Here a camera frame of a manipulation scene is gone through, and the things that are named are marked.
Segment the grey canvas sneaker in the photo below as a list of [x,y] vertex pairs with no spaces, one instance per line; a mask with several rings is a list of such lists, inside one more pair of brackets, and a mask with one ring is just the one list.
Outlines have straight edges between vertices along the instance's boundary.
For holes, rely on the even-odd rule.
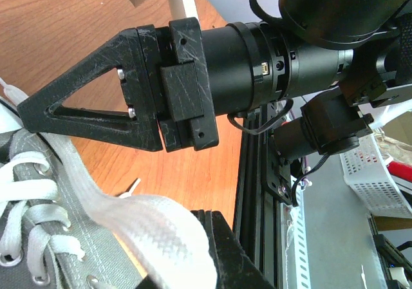
[[119,240],[84,211],[66,170],[1,83],[1,287],[138,288],[144,275]]

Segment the white shoelace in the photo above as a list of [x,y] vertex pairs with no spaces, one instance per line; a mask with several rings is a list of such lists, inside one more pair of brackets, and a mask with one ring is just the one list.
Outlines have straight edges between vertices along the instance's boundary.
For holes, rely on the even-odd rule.
[[119,240],[144,277],[159,288],[216,286],[206,232],[189,210],[164,196],[104,194],[68,137],[35,135],[43,136],[61,160],[89,218]]

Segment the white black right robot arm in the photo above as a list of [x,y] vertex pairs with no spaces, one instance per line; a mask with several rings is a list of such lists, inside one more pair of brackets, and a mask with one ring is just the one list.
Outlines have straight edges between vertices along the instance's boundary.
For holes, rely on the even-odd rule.
[[193,0],[173,20],[121,31],[17,107],[27,130],[145,151],[208,149],[216,117],[316,97],[274,129],[292,161],[357,147],[373,118],[359,107],[411,99],[411,0],[249,0],[256,23],[202,30]]

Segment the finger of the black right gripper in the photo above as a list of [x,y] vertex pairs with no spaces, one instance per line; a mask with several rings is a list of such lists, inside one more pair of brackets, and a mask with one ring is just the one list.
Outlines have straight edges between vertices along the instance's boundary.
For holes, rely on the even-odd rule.
[[121,31],[22,101],[27,130],[162,150],[145,60],[135,28]]

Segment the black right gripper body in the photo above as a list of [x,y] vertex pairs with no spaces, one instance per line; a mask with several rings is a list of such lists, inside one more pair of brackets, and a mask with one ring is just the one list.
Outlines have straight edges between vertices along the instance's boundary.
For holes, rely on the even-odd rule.
[[199,21],[137,29],[166,151],[199,151],[219,143]]

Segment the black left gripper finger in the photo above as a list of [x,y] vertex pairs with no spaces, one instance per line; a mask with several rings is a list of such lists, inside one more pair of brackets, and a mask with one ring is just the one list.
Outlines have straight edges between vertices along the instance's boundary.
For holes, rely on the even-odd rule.
[[194,210],[209,240],[209,254],[217,271],[216,288],[264,289],[273,286],[246,255],[219,211]]

